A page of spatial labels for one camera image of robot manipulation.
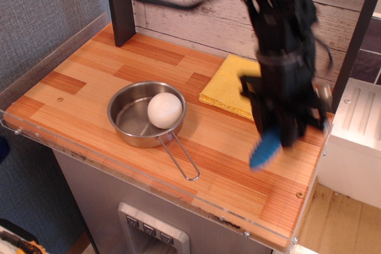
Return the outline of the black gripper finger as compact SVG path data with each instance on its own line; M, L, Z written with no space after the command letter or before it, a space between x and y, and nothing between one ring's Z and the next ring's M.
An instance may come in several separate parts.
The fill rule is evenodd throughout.
M306 123L293 115L283 115L280 118L281 145L291 147L295 141L304 136Z
M252 116L255 121L257 130L263 136L271 128L277 124L274 112L267 106L266 101L255 93L249 94L251 102Z

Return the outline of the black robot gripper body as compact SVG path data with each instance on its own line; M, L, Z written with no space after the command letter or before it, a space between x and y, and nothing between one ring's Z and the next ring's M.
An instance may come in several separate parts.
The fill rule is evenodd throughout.
M241 76L242 92L243 84L253 81L261 83L271 95L286 99L299 93L308 84L321 84L313 83L314 64L311 63L313 57L304 56L299 52L267 56L258 53L257 57L261 75Z

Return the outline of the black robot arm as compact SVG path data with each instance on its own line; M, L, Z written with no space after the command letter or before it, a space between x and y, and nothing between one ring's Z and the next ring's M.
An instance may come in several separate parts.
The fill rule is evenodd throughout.
M313 0L243 0L258 40L259 76L241 76L260 135L278 129L290 147L307 125L323 129L326 107L313 88L317 21Z

